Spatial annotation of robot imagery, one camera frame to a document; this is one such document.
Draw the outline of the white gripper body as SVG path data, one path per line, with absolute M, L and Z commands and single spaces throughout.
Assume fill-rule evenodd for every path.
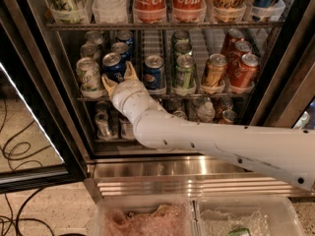
M 142 82 L 130 80 L 115 88 L 111 101 L 124 116 L 139 116 L 149 107 L 150 95 Z

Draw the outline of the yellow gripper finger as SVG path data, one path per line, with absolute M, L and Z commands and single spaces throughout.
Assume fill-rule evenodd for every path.
M 107 75 L 102 75 L 101 80 L 108 96 L 113 97 L 118 84 L 111 80 Z
M 126 71 L 124 74 L 124 80 L 125 81 L 129 81 L 129 80 L 137 81 L 137 80 L 139 80 L 133 64 L 130 61 L 126 61 L 125 65 L 126 65 Z

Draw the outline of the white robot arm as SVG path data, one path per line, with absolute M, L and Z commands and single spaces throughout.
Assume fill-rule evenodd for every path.
M 303 190 L 315 185 L 315 132 L 290 128 L 193 122 L 168 113 L 138 79 L 130 62 L 124 80 L 101 77 L 115 109 L 147 148 L 195 150 Z

